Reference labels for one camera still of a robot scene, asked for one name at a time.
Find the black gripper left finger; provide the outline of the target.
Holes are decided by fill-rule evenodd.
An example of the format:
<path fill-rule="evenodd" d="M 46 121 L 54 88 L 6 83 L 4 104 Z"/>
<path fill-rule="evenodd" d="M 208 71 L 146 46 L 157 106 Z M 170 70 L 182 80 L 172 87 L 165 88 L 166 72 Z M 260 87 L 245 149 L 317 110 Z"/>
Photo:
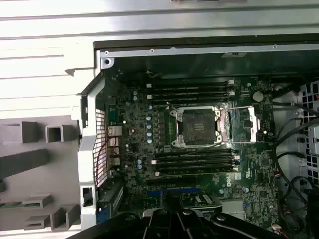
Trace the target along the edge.
<path fill-rule="evenodd" d="M 163 207 L 145 211 L 142 218 L 134 213 L 122 213 L 85 229 L 75 239 L 167 239 L 174 211 L 173 194 L 163 199 Z"/>

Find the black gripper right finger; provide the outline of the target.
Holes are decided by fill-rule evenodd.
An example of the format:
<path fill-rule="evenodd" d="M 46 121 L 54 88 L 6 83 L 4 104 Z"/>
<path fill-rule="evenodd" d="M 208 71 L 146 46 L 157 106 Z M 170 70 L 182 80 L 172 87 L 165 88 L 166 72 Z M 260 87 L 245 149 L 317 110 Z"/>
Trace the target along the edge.
<path fill-rule="evenodd" d="M 174 215 L 178 217 L 183 235 L 188 239 L 283 239 L 277 234 L 241 220 L 218 213 L 210 220 L 183 206 L 181 195 L 174 195 Z"/>

